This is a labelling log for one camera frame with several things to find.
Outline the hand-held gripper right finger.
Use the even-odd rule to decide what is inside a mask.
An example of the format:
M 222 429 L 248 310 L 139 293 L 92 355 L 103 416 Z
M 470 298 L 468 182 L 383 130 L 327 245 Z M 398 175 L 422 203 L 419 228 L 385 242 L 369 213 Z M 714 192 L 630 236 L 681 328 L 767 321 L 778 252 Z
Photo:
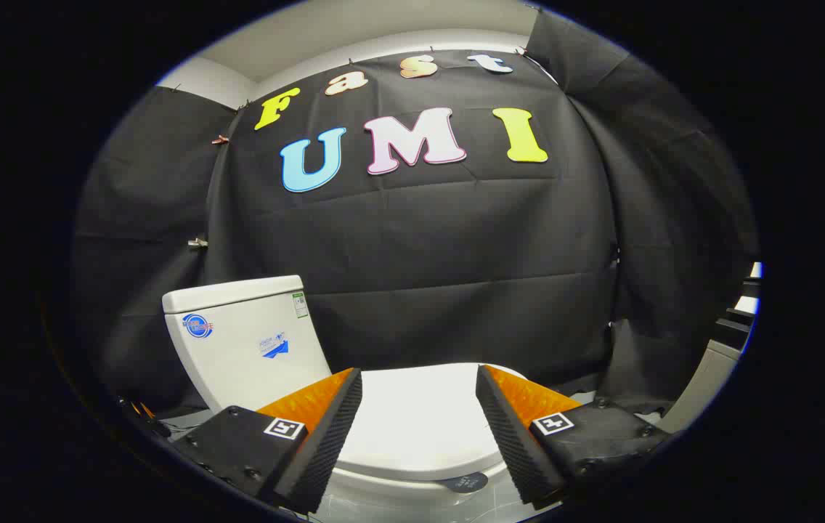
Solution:
M 476 398 L 520 500 L 535 508 L 601 502 L 671 441 L 611 400 L 582 404 L 493 365 L 478 366 Z

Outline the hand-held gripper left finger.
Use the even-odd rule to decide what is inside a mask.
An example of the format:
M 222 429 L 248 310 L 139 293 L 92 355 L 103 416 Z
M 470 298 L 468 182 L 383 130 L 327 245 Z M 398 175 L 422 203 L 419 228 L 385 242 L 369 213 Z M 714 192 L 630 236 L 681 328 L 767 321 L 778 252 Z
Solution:
M 258 410 L 224 408 L 171 446 L 243 495 L 316 512 L 360 404 L 362 371 L 347 368 Z

